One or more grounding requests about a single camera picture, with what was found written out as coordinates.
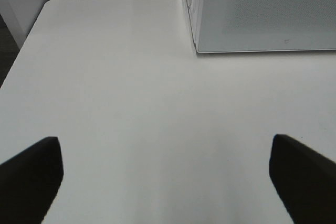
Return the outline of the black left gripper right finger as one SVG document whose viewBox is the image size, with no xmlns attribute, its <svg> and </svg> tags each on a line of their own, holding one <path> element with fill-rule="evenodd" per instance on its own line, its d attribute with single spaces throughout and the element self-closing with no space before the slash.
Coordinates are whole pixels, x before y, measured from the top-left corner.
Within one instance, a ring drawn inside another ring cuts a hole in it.
<svg viewBox="0 0 336 224">
<path fill-rule="evenodd" d="M 335 223 L 335 162 L 296 139 L 274 136 L 269 176 L 294 223 Z"/>
</svg>

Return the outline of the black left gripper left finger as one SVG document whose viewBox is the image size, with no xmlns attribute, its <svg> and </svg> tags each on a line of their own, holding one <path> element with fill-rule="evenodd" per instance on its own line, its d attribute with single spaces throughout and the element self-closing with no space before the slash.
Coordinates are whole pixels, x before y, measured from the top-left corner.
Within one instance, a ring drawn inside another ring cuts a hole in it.
<svg viewBox="0 0 336 224">
<path fill-rule="evenodd" d="M 1 223 L 42 223 L 64 177 L 57 137 L 46 137 L 1 164 Z"/>
</svg>

